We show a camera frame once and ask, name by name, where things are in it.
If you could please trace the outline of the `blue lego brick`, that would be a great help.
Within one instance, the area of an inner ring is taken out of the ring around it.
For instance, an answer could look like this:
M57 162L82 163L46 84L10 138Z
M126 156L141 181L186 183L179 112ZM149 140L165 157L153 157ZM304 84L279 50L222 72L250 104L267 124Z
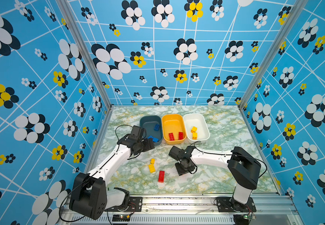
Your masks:
M149 136L148 139L152 139L153 142L159 142L159 139L153 136Z
M160 129L160 125L159 124L156 124L155 126L154 126L154 131L158 131Z

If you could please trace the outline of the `dark teal plastic bin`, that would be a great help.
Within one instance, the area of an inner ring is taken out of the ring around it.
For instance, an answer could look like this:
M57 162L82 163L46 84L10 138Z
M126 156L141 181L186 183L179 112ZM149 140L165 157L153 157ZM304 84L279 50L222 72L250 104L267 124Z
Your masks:
M154 126L156 124L160 125L160 129L158 131L154 131ZM144 116L140 119L140 126L146 130L146 138L148 138L149 136L153 136L159 139L159 142L154 143L155 146L161 144L163 139L161 117L159 117L158 115Z

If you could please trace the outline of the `long red lego brick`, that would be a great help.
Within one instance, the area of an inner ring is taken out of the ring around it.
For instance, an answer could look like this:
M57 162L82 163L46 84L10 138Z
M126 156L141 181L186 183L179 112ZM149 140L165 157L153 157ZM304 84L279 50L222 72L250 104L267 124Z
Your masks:
M164 183L165 171L160 171L158 176L158 182Z

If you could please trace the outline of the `yellow lego brick long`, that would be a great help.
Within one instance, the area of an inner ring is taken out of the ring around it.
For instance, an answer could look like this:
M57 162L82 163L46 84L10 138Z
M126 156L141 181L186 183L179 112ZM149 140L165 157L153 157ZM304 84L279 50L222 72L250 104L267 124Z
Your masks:
M154 164L149 164L148 168L149 168L150 173L154 173L156 171L155 167L154 167Z

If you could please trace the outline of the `yellow plastic bin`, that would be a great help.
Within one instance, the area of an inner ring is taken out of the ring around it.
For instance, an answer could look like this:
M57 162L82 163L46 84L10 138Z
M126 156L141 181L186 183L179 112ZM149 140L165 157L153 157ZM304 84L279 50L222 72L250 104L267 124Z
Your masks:
M187 137L185 124L183 121L183 117L180 114L167 114L162 117L162 132L163 138L169 145L176 145L183 143ZM178 139L178 133L184 133L184 139ZM175 141L169 140L169 133L173 133L175 137Z

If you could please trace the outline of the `white plastic bin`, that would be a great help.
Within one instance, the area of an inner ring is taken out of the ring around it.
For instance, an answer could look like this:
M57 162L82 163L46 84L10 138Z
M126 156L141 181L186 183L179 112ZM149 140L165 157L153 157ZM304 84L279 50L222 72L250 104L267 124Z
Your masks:
M202 114L199 113L191 113L183 116L183 120L185 123L187 139L190 143L194 143L195 141L206 142L210 138L210 132L207 127L207 123ZM198 138L197 140L192 139L192 127L197 128Z

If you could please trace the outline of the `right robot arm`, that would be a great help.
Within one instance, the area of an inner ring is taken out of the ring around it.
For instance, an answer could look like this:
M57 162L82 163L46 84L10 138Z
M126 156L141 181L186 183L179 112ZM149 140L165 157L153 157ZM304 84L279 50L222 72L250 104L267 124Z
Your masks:
M173 146L169 156L176 160L178 175L197 172L198 165L208 165L227 169L236 181L232 197L222 205L234 212L256 210L252 206L250 197L253 190L257 188L260 178L261 163L241 147L234 147L231 151L212 153L199 150L189 145L185 149Z

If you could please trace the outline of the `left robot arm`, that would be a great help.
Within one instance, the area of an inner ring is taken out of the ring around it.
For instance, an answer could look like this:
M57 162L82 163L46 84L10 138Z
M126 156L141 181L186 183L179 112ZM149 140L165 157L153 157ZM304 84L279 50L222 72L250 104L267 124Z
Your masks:
M132 126L129 134L117 141L116 146L102 163L88 173L79 173L73 183L69 209L91 219L98 219L107 209L126 209L129 191L123 188L108 190L106 184L113 174L128 160L155 148L146 131Z

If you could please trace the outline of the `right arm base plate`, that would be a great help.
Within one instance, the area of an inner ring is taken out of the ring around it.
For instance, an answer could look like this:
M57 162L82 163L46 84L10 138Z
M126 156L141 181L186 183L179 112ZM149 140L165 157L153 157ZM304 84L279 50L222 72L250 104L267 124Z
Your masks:
M251 197L248 198L246 204L239 203L233 197L217 197L213 204L218 208L219 212L256 212L254 201Z

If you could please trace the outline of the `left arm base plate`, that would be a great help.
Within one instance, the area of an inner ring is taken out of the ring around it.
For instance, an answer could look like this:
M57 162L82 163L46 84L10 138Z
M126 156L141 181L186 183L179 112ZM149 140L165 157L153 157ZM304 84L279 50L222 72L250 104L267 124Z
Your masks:
M106 208L105 211L108 212L141 212L142 210L142 197L129 197L128 201L124 201L120 206L113 206L111 208Z

